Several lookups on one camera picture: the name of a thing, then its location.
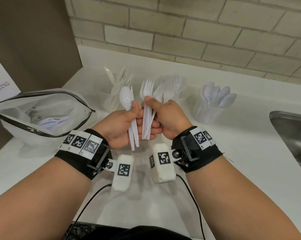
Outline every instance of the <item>right hand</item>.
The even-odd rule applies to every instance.
[[[162,124],[163,135],[169,140],[173,140],[184,130],[193,126],[181,107],[173,100],[162,104],[146,96],[145,103],[157,112],[156,120]]]

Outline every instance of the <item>black wrist band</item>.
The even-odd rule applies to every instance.
[[[64,160],[69,165],[73,166],[75,169],[77,169],[79,172],[83,173],[89,179],[93,179],[98,173],[103,171],[103,167],[105,167],[105,164],[108,162],[107,158],[112,159],[112,155],[111,155],[111,151],[109,150],[108,142],[106,141],[106,139],[103,136],[101,136],[98,132],[96,132],[92,129],[87,129],[84,132],[98,137],[100,141],[102,140],[101,143],[99,144],[99,143],[95,143],[94,141],[90,140],[91,137],[88,137],[88,138],[85,138],[85,142],[82,143],[79,150],[87,150],[90,153],[93,153],[92,159],[88,159],[86,157],[81,156],[80,152],[72,153],[65,149],[59,150],[55,154],[55,156]],[[76,139],[75,136],[73,136],[72,139],[69,141],[67,141],[67,138],[66,138],[66,140],[60,147],[65,146],[65,144],[66,144],[66,147],[68,147],[68,146],[70,147],[70,145],[73,145],[73,143],[71,143],[71,142],[74,142],[75,139]]]
[[[200,169],[222,155],[215,144],[208,142],[212,141],[210,135],[205,130],[201,132],[197,129],[199,133],[196,135],[200,134],[200,138],[203,138],[201,141],[209,143],[209,146],[202,150],[199,141],[196,141],[191,134],[191,131],[196,128],[197,126],[192,126],[183,131],[172,142],[172,149],[182,152],[181,159],[176,161],[175,164],[180,166],[186,173]]]

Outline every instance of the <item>brick wall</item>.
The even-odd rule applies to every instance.
[[[65,0],[77,44],[301,84],[301,0]]]

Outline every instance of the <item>metal screw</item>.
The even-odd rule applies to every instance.
[[[113,166],[113,162],[112,162],[112,161],[108,161],[108,162],[106,163],[105,168],[106,168],[106,169],[110,169],[110,168],[112,168],[112,166]]]
[[[175,150],[175,151],[173,151],[172,152],[172,156],[174,157],[174,158],[180,158],[181,157],[181,155],[182,155],[182,152],[180,151],[180,150]]]

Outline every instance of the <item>wire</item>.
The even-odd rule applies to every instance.
[[[186,184],[185,180],[184,180],[180,175],[178,175],[178,174],[176,174],[176,176],[179,177],[179,178],[183,181],[183,183],[185,184],[185,186],[186,186],[186,188],[187,188],[187,190],[188,190],[190,196],[192,197],[192,199],[193,199],[193,201],[194,201],[194,203],[195,203],[195,205],[196,205],[196,207],[197,207],[198,214],[199,214],[200,228],[202,229],[203,238],[204,238],[204,240],[206,240],[206,239],[205,239],[205,235],[204,235],[204,231],[203,231],[202,217],[201,217],[201,215],[200,215],[200,210],[199,210],[199,207],[198,207],[198,205],[197,205],[197,203],[196,203],[196,201],[195,201],[195,198],[193,197],[193,195],[192,195],[192,193],[191,193],[191,191],[190,191],[188,185]]]
[[[87,202],[87,204],[84,206],[84,208],[82,209],[82,211],[80,212],[80,214],[78,215],[76,221],[74,222],[74,224],[72,225],[72,227],[70,228],[70,230],[68,231],[68,234],[66,235],[65,237],[65,240],[67,239],[68,235],[70,234],[70,232],[73,230],[75,224],[77,223],[78,219],[80,218],[80,216],[82,215],[82,213],[84,212],[84,210],[86,209],[86,207],[88,206],[88,204],[92,201],[92,199],[101,191],[103,190],[104,188],[106,187],[111,187],[111,184],[107,184],[103,187],[101,187],[91,198],[90,200]]]

